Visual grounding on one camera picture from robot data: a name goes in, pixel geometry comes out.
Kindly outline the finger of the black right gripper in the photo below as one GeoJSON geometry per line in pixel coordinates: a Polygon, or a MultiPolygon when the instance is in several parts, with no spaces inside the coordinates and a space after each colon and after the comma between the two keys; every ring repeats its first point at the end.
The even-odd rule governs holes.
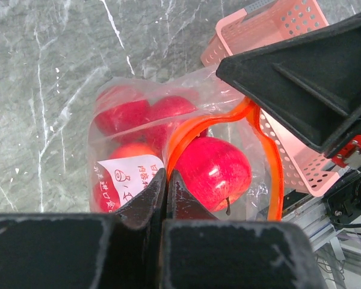
{"type": "Polygon", "coordinates": [[[223,59],[219,79],[327,157],[361,134],[361,12],[223,59]]]}

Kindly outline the red toy apple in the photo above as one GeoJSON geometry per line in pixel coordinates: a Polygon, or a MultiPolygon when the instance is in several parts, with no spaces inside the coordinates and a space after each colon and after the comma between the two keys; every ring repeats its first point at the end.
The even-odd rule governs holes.
{"type": "Polygon", "coordinates": [[[225,210],[250,187],[252,169],[246,155],[231,143],[215,137],[194,139],[175,167],[189,192],[208,210],[225,210]]]}

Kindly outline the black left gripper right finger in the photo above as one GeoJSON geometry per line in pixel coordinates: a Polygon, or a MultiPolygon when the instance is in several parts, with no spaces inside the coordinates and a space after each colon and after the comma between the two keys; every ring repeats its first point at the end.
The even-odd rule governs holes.
{"type": "Polygon", "coordinates": [[[216,219],[179,172],[168,184],[162,227],[163,288],[322,288],[303,230],[287,222],[216,219]]]}

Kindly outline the red toy tomato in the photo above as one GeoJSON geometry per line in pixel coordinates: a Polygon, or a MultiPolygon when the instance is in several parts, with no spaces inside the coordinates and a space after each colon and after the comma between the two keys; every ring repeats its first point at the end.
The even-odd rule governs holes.
{"type": "Polygon", "coordinates": [[[143,93],[131,86],[113,86],[96,99],[94,122],[105,135],[135,128],[144,123],[150,104],[143,93]]]}

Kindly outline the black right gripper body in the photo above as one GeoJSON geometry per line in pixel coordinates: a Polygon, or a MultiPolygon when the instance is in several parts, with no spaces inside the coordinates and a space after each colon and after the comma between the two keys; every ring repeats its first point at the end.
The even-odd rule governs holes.
{"type": "Polygon", "coordinates": [[[336,229],[360,229],[361,223],[354,221],[361,216],[361,134],[345,144],[332,161],[349,170],[322,199],[330,223],[336,229]]]}

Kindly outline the aluminium rail frame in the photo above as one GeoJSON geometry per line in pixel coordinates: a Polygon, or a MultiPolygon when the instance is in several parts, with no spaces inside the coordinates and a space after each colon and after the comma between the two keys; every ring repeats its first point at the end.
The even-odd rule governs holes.
{"type": "Polygon", "coordinates": [[[334,228],[330,223],[322,201],[323,197],[313,197],[295,190],[284,197],[283,221],[295,223],[301,227],[309,237],[314,250],[335,241],[334,238],[343,230],[334,228]]]}

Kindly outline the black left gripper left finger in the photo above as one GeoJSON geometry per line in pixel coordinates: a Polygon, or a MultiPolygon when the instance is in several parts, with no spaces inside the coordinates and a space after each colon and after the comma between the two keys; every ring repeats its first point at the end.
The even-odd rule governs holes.
{"type": "Polygon", "coordinates": [[[114,213],[0,214],[0,288],[155,288],[166,184],[114,213]]]}

